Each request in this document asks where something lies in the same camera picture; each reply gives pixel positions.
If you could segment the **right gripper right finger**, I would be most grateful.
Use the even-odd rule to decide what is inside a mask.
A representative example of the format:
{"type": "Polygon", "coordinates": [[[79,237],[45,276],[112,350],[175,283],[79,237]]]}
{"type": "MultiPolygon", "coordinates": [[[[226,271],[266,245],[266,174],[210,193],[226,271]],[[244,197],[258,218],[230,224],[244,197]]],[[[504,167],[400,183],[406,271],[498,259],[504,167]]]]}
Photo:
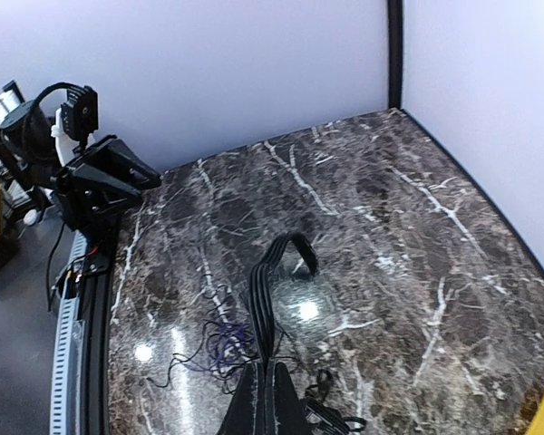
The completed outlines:
{"type": "Polygon", "coordinates": [[[291,375],[283,362],[270,361],[265,383],[265,433],[305,435],[312,430],[298,399],[291,375]]]}

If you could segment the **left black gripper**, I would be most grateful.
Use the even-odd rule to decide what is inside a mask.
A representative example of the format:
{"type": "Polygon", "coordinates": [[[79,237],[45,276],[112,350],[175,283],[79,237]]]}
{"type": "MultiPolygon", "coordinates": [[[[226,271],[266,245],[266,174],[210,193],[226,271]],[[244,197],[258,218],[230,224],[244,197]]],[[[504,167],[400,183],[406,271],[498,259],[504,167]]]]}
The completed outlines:
{"type": "Polygon", "coordinates": [[[72,159],[54,179],[53,201],[71,230],[83,230],[141,204],[140,190],[161,185],[158,171],[117,136],[90,147],[90,162],[72,159]]]}

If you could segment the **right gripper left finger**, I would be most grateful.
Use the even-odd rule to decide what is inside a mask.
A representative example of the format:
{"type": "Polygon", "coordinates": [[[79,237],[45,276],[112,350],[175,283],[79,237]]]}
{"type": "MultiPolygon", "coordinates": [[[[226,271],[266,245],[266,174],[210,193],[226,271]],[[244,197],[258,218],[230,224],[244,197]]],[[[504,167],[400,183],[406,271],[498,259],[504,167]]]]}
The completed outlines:
{"type": "Polygon", "coordinates": [[[218,435],[258,435],[265,433],[265,370],[260,362],[244,367],[218,435]]]}

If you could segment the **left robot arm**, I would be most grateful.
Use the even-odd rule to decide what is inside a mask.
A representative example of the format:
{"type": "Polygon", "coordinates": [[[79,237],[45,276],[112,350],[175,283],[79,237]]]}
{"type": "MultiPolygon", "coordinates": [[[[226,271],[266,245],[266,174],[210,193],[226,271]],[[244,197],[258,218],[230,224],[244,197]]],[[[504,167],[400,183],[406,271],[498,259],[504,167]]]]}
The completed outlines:
{"type": "Polygon", "coordinates": [[[31,103],[8,113],[0,125],[6,144],[22,157],[33,183],[52,191],[51,201],[71,230],[101,229],[109,219],[138,207],[145,190],[160,186],[160,173],[144,163],[115,135],[108,135],[72,154],[62,164],[52,125],[40,109],[24,126],[31,103]]]}

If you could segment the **black front rail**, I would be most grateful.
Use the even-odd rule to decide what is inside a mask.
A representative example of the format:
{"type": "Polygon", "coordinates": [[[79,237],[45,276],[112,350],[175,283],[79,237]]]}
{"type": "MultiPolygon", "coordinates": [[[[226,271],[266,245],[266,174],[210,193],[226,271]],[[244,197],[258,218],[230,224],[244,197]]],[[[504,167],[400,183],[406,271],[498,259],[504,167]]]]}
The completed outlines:
{"type": "Polygon", "coordinates": [[[80,302],[83,359],[80,382],[80,433],[108,434],[109,335],[112,281],[121,219],[115,218],[101,241],[90,244],[88,268],[80,302]]]}

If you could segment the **right black frame post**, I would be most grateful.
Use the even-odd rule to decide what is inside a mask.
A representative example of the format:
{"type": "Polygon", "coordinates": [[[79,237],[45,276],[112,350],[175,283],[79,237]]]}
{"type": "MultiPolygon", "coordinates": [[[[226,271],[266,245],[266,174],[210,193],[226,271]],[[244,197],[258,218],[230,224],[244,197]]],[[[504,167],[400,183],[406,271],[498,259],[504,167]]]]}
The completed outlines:
{"type": "Polygon", "coordinates": [[[387,0],[388,106],[401,109],[403,97],[403,0],[387,0]]]}

